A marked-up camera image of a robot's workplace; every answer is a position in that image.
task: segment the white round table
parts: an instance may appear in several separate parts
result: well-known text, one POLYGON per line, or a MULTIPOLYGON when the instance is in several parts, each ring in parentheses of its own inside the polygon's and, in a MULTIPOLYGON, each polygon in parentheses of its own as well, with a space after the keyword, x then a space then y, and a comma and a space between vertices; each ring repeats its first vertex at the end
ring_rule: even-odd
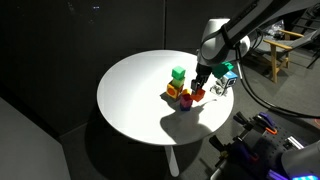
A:
POLYGON ((211 75, 203 86, 204 98, 194 101, 190 111, 181 111, 179 101, 166 94, 176 66, 186 69, 184 89, 190 89, 197 57, 156 50, 132 55, 112 66, 97 91, 99 109, 112 127, 134 140, 165 147, 173 176, 178 176, 179 169, 172 146, 192 143, 214 132, 233 107, 232 88, 222 97, 210 92, 215 84, 211 75))

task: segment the cable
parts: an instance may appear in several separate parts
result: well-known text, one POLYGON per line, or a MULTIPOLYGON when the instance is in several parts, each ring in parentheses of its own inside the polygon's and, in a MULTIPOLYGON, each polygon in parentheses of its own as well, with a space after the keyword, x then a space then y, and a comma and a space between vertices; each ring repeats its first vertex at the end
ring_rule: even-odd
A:
POLYGON ((259 29, 259 28, 257 28, 255 31, 256 31, 256 34, 257 34, 256 36, 257 37, 256 37, 256 40, 254 41, 254 43, 253 43, 253 45, 251 47, 251 50, 256 49, 261 44, 261 42, 263 40, 263 34, 264 34, 263 31, 261 29, 259 29))
POLYGON ((307 114, 302 114, 299 112, 291 111, 291 110, 276 106, 276 105, 260 98, 253 91, 253 89, 250 86, 250 83, 247 80, 246 74, 244 72, 244 68, 242 66, 242 56, 241 56, 241 51, 240 51, 239 47, 236 48, 236 59, 238 60, 237 65, 238 65, 238 69, 239 69, 240 80, 241 80, 243 87, 246 90, 246 92, 250 95, 250 97, 253 98, 259 105, 261 105, 262 107, 264 107, 270 111, 274 111, 276 113, 283 114, 286 116, 299 117, 299 118, 312 118, 312 119, 314 119, 314 118, 319 119, 320 118, 320 116, 307 115, 307 114))

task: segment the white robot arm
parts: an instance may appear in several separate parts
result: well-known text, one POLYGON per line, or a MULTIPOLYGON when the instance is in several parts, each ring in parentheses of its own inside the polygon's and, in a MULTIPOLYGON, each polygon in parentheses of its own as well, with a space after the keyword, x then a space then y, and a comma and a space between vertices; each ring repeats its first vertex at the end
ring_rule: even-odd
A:
POLYGON ((235 48, 239 46, 244 55, 250 48, 249 33, 263 23, 278 16, 306 9, 319 3, 319 0, 254 0, 244 11, 229 19, 208 21, 198 51, 197 77, 191 88, 207 82, 212 69, 224 61, 235 60, 235 48))

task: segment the floor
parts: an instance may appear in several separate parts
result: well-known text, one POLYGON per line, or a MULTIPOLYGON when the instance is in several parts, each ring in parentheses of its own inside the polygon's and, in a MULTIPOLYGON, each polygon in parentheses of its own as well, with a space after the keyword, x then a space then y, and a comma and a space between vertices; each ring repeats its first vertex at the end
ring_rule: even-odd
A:
MULTIPOLYGON (((320 62, 307 69, 311 55, 305 50, 293 52, 290 67, 279 72, 277 84, 268 78, 268 68, 252 57, 245 61, 245 74, 263 99, 291 110, 319 115, 320 62)), ((232 113, 213 133, 225 144, 232 142, 232 138, 243 130, 232 120, 236 112, 241 111, 246 117, 267 112, 250 98, 240 81, 233 91, 232 113)), ((309 143, 320 137, 320 123, 314 119, 291 118, 284 123, 309 143)), ((174 147, 180 168, 180 175, 175 178, 170 175, 163 147, 142 144, 119 134, 105 122, 98 108, 92 121, 60 139, 73 180, 207 180, 219 158, 219 152, 208 142, 212 135, 196 143, 174 147)))

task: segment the wooden chair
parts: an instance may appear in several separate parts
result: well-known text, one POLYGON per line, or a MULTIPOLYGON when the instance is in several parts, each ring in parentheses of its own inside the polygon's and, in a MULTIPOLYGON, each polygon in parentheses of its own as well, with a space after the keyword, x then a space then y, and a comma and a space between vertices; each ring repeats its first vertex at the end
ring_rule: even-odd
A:
POLYGON ((289 66, 289 53, 296 48, 312 43, 320 33, 320 30, 316 30, 307 35, 285 30, 280 31, 284 33, 285 40, 273 40, 268 37, 263 37, 263 41, 252 51, 256 55, 268 54, 271 56, 270 63, 272 67, 272 81, 274 83, 277 83, 277 73, 280 69, 283 67, 288 68, 289 66))

